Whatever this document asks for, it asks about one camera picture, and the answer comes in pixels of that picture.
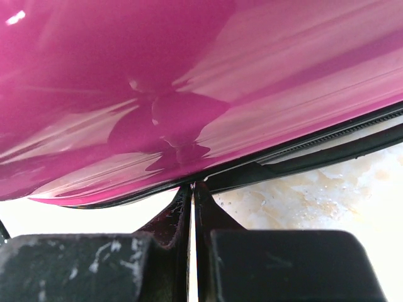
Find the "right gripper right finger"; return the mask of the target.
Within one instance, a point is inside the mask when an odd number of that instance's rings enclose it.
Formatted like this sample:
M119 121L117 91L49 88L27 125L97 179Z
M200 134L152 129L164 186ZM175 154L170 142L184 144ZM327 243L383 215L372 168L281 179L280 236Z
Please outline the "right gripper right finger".
M365 249L341 230L248 230L194 187L200 301L385 301Z

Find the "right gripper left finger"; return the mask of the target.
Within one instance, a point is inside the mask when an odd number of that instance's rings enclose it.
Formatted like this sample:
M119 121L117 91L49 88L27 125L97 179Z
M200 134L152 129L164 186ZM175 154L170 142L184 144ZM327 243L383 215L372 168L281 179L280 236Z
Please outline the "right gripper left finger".
M192 190L130 234L35 234L1 247L2 301L187 301Z

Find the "teal hard-shell suitcase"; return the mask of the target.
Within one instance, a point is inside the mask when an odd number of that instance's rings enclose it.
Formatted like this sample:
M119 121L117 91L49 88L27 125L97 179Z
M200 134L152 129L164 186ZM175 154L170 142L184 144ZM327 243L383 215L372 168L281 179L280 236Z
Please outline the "teal hard-shell suitcase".
M401 107L401 1L1 2L3 201L116 204Z

